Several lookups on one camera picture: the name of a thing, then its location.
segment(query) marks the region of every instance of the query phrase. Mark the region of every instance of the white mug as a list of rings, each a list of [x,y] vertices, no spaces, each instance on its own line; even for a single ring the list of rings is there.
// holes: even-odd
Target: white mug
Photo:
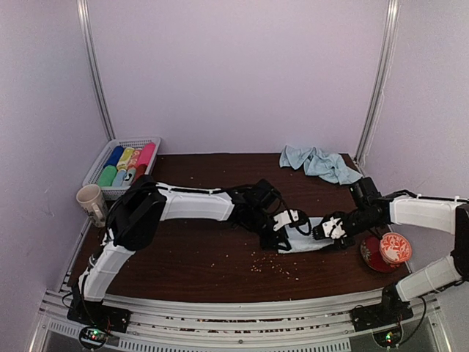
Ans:
[[[96,227],[106,225],[108,207],[104,201],[103,192],[98,185],[82,187],[76,194],[76,201],[85,210],[85,213]]]

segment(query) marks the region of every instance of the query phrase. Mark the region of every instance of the white plastic basket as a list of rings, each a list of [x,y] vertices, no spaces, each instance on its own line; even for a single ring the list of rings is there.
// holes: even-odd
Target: white plastic basket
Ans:
[[[159,137],[136,137],[136,138],[129,138],[129,139],[113,139],[109,141],[108,144],[104,147],[103,151],[99,154],[96,161],[91,166],[91,169],[88,171],[86,175],[83,186],[89,185],[90,183],[97,183],[97,180],[101,176],[101,172],[103,171],[103,166],[111,156],[112,151],[118,145],[122,145],[124,148],[131,147],[135,149],[142,149],[148,143],[155,143],[156,148],[153,152],[152,158],[148,164],[147,170],[145,174],[148,175],[155,166],[156,162],[156,153],[158,148],[160,147],[161,138]],[[101,191],[103,191],[104,199],[106,200],[116,200],[120,196],[122,196],[125,191],[127,191],[129,187],[101,187]]]

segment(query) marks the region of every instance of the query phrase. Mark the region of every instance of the brown tabletop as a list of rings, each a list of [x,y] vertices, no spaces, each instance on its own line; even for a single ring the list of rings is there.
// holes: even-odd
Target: brown tabletop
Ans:
[[[188,187],[230,187],[269,180],[293,209],[310,216],[355,208],[346,186],[278,167],[278,154],[165,155],[152,173],[158,182]],[[344,159],[349,166],[348,155]],[[367,236],[356,237],[357,243]],[[70,282],[99,246],[92,228]],[[373,290],[408,274],[405,266],[381,274],[366,266],[358,244],[342,252],[276,254],[261,251],[243,228],[210,220],[160,223],[152,244],[132,256],[111,283],[113,295],[187,302],[260,302],[317,298]]]

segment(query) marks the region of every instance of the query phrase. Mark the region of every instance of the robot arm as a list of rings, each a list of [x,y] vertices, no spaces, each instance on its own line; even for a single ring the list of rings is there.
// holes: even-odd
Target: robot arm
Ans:
[[[160,221],[169,219],[213,219],[230,221],[259,235],[263,249],[290,250],[286,225],[309,224],[299,210],[277,214],[268,209],[281,201],[280,193],[267,182],[234,188],[199,189],[156,183],[140,177],[111,207],[106,236],[88,268],[73,285],[68,318],[94,326],[110,325],[125,331],[129,312],[102,305],[104,296],[124,263],[149,246]],[[304,235],[310,235],[311,228]]]
[[[394,285],[383,289],[380,304],[352,311],[355,330],[372,329],[411,318],[408,302],[432,291],[469,279],[469,202],[430,198],[398,191],[382,197],[371,178],[354,183],[350,191],[358,209],[326,216],[313,229],[315,239],[349,238],[386,224],[409,224],[441,230],[455,235],[454,251]]]

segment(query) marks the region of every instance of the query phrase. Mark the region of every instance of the white wall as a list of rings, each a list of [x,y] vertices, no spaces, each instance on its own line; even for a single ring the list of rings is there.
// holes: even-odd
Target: white wall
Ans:
[[[385,102],[366,171],[383,192],[469,197],[469,2],[401,1]],[[454,237],[397,227],[413,269],[448,254]],[[456,351],[467,351],[469,284],[439,295]]]
[[[387,1],[95,0],[89,14],[118,137],[163,153],[354,153]]]
[[[75,193],[106,142],[75,0],[0,5],[0,351],[24,351],[85,216]]]

